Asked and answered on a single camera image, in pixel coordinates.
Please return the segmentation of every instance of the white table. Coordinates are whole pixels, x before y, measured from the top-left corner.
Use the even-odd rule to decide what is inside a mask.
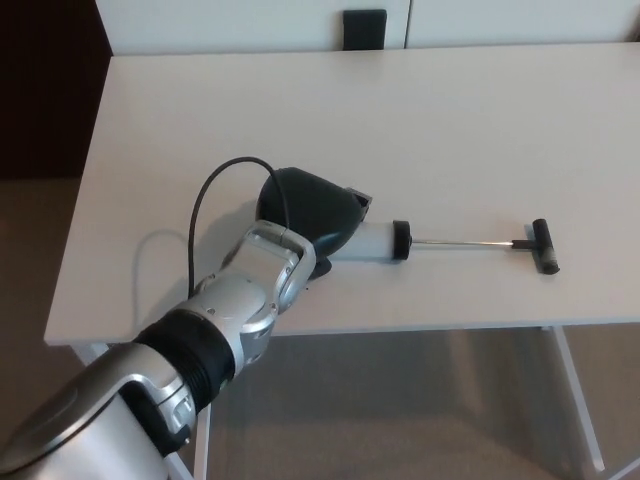
[[[602,470],[561,326],[640,321],[639,82],[637,45],[115,57],[45,340],[88,361],[183,299],[195,196],[236,156],[353,186],[373,196],[368,220],[406,219],[420,236],[524,238],[545,217],[554,277],[512,252],[339,263],[276,333],[554,327]],[[242,166],[212,185],[197,278],[251,223],[264,180]]]

